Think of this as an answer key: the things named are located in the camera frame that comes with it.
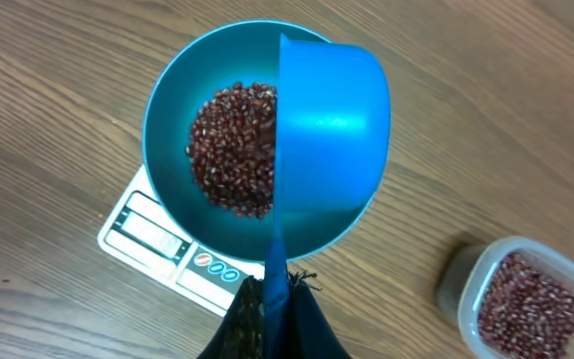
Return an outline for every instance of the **red bean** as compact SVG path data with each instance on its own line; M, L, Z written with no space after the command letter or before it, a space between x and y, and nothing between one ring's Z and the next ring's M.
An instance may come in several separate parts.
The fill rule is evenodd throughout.
M519 252L508 254L484 293L481 338L519 359L562 358L574 335L574 296Z
M236 82L198 110L185 153L212 204L237 217L263 218L271 210L275 124L276 88L269 85Z

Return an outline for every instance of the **teal bowl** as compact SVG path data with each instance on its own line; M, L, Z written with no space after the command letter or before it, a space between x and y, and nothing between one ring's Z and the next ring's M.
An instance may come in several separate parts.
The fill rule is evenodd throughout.
M264 219L236 218L232 211L211 205L192 182L184 149L198 109L216 90L236 81L245 86L277 84L281 34L291 40L330 42L304 27L273 20L217 28L191 42L167 65L144 114L143 160L162 206L200 244L246 261L264 260L272 213ZM356 224L370 201L351 210L281 213L288 258L302 258L333 244Z

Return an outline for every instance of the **wooden table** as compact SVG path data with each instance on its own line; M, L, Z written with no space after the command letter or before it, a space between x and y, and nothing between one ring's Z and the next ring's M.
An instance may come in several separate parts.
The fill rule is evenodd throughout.
M294 265L356 358L462 358L433 302L454 249L519 233L574 260L574 0L0 0L0 358L193 358L220 319L103 254L152 83L190 40L298 22L378 56L382 191Z

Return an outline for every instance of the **white scale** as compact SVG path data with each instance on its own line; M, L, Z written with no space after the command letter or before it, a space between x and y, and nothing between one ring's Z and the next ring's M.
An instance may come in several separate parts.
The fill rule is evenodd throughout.
M224 316L247 275L261 264L216 254L193 241L156 200L141 166L97 236L101 249L169 289Z

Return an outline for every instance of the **clear container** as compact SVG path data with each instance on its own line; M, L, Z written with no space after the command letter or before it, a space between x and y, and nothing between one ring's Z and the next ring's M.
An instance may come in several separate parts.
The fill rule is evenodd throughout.
M574 262L535 240L512 236L489 245L461 249L444 272L436 290L437 305L459 327L468 348L481 359L509 358L488 346L477 330L477 317L495 270L509 253L522 253L537 270L566 286L574 295ZM574 337L567 347L574 358Z

